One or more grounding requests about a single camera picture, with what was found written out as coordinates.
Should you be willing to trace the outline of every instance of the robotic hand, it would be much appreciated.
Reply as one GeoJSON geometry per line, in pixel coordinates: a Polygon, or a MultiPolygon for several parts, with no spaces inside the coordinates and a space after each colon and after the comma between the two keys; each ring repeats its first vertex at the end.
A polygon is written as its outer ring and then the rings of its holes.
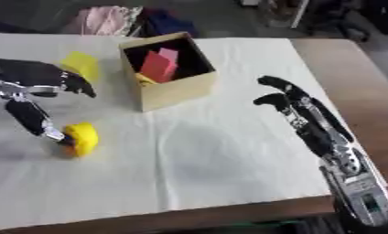
{"type": "Polygon", "coordinates": [[[334,208],[349,233],[388,231],[388,191],[370,157],[316,98],[276,77],[258,80],[282,93],[265,95],[255,105],[270,104],[284,114],[296,134],[321,159],[319,168],[335,197],[334,208]]]}
{"type": "Polygon", "coordinates": [[[0,98],[7,100],[6,110],[34,135],[73,146],[72,137],[54,128],[45,111],[28,98],[56,97],[61,90],[96,96],[83,77],[52,64],[0,59],[0,98]]]}

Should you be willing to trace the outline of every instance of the red block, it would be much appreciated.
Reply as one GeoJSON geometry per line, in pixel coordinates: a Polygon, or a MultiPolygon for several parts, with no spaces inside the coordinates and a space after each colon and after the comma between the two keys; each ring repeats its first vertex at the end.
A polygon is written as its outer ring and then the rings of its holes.
{"type": "Polygon", "coordinates": [[[155,82],[164,83],[171,80],[176,68],[176,63],[150,50],[140,73],[155,82]]]}

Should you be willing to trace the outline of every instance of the yellow cube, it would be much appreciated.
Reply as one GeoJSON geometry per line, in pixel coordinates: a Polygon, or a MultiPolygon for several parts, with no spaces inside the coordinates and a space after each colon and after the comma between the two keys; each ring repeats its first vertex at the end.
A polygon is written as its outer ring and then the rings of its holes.
{"type": "Polygon", "coordinates": [[[60,62],[60,67],[81,75],[88,82],[93,82],[99,77],[97,58],[79,51],[71,52],[60,62]]]}

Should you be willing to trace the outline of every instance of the chair leg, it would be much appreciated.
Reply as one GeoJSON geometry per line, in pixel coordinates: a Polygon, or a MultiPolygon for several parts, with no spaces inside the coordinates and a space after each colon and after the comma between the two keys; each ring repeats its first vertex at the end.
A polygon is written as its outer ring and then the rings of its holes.
{"type": "Polygon", "coordinates": [[[343,35],[345,38],[350,37],[350,33],[348,32],[348,29],[342,25],[342,24],[337,24],[337,29],[340,31],[340,33],[343,35]]]}
{"type": "Polygon", "coordinates": [[[361,38],[361,41],[363,41],[363,42],[368,41],[369,38],[371,37],[371,33],[370,33],[368,30],[366,30],[365,28],[360,27],[360,26],[358,26],[358,25],[355,25],[355,24],[353,24],[353,23],[351,23],[351,22],[345,21],[345,22],[344,22],[344,26],[345,26],[346,28],[351,28],[351,29],[353,29],[353,30],[356,30],[356,31],[358,31],[358,32],[361,32],[361,33],[363,34],[363,37],[361,38]]]}

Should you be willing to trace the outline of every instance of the pink block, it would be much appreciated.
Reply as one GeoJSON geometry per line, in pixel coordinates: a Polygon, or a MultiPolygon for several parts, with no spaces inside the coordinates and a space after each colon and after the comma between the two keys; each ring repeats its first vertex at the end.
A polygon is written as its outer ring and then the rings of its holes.
{"type": "Polygon", "coordinates": [[[169,48],[161,48],[160,52],[158,52],[164,58],[169,59],[170,61],[177,63],[178,51],[169,49],[169,48]]]}

